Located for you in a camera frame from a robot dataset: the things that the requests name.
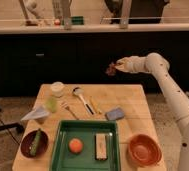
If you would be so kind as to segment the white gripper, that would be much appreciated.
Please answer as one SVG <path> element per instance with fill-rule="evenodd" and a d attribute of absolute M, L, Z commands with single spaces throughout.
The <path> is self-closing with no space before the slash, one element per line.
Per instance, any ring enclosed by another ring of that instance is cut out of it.
<path fill-rule="evenodd" d="M 129 73 L 147 73 L 145 66 L 146 58 L 139 56 L 131 56 L 125 59 L 125 62 L 120 59 L 115 63 L 115 68 L 119 71 L 126 70 Z"/>

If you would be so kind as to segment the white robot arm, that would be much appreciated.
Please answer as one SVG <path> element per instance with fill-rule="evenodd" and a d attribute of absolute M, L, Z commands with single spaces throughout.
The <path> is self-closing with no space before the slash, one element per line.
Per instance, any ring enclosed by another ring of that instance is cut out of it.
<path fill-rule="evenodd" d="M 169 75 L 169 67 L 169 62 L 158 53 L 124 57 L 115 64 L 119 71 L 147 73 L 156 79 L 182 135 L 178 171 L 189 171 L 189 98 Z"/>

